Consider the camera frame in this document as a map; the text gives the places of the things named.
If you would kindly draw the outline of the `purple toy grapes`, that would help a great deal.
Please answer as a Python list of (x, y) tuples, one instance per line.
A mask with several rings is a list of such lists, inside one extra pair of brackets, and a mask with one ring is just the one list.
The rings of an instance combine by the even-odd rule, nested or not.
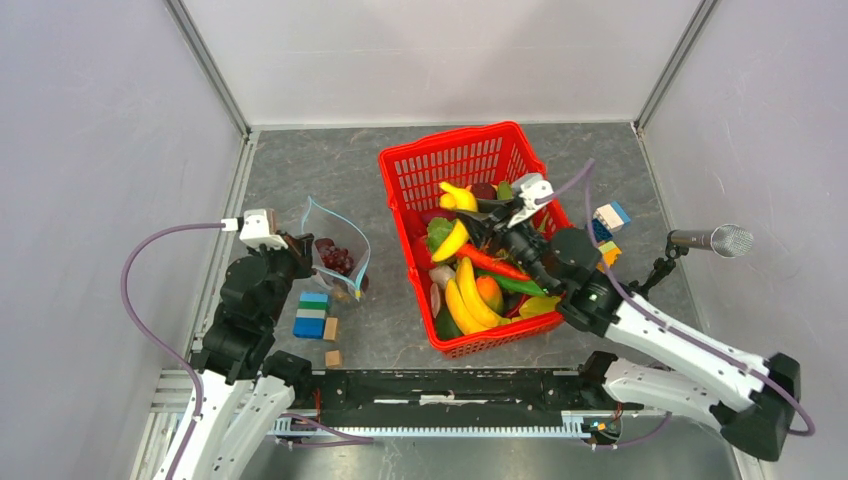
[(316, 239), (314, 245), (325, 268), (343, 276), (348, 276), (353, 271), (355, 261), (348, 249), (337, 246), (328, 237)]

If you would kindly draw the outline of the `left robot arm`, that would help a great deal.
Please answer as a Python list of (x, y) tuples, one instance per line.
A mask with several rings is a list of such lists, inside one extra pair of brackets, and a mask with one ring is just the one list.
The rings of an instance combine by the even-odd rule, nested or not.
[(314, 237), (275, 232), (233, 261), (201, 348), (193, 388), (158, 479), (234, 479), (289, 407), (314, 394), (310, 361), (275, 351), (274, 330), (295, 281), (312, 272)]

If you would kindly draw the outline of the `clear zip top bag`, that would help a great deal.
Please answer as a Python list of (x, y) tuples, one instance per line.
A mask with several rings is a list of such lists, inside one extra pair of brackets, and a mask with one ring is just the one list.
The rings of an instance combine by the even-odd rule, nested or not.
[(364, 232), (312, 196), (307, 198), (300, 227), (302, 233), (314, 236), (313, 280), (336, 299), (361, 301), (369, 285), (371, 257)]

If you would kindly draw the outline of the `brown toy potato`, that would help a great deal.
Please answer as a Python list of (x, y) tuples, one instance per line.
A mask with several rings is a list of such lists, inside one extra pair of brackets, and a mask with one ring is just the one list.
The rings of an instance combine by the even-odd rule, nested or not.
[(330, 290), (330, 295), (334, 302), (359, 302), (360, 295), (356, 290), (351, 292), (346, 284), (334, 284)]

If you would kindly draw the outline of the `single yellow toy banana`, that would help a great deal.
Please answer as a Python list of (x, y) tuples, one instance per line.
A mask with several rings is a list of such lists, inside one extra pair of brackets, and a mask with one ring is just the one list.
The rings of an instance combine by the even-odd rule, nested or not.
[(432, 254), (432, 260), (436, 263), (448, 260), (454, 256), (459, 249), (470, 240), (470, 234), (461, 220), (457, 220), (451, 232)]

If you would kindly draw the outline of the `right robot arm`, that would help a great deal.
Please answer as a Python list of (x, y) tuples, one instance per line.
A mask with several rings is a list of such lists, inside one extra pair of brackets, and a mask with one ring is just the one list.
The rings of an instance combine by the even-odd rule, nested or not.
[(602, 408), (615, 399), (685, 416), (714, 428), (728, 443), (763, 461), (777, 461), (800, 409), (801, 367), (717, 341), (665, 314), (636, 291), (601, 272), (593, 235), (564, 228), (545, 238), (514, 223), (517, 201), (488, 201), (481, 213), (459, 210), (477, 247), (505, 249), (575, 329), (650, 355), (658, 371), (597, 352), (577, 382), (580, 400)]

